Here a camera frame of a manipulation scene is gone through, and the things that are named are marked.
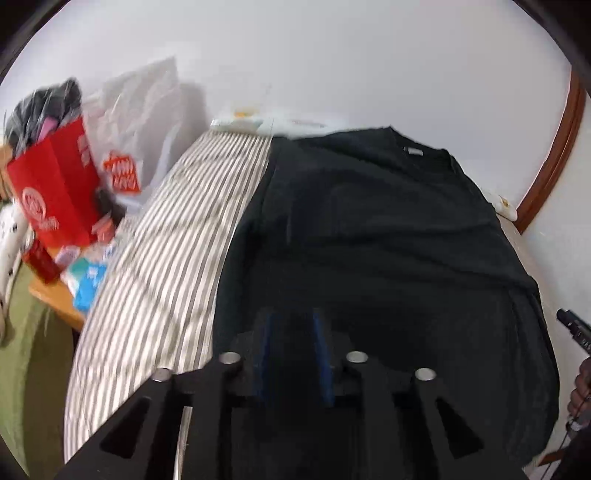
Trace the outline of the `person's right hand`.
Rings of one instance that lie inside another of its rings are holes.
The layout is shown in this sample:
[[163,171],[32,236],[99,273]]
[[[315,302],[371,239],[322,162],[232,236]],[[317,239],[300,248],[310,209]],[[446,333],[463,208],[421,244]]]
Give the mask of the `person's right hand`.
[[567,409],[573,418],[590,413],[590,374],[591,358],[587,358],[579,367],[579,373],[574,380],[574,389],[570,394]]

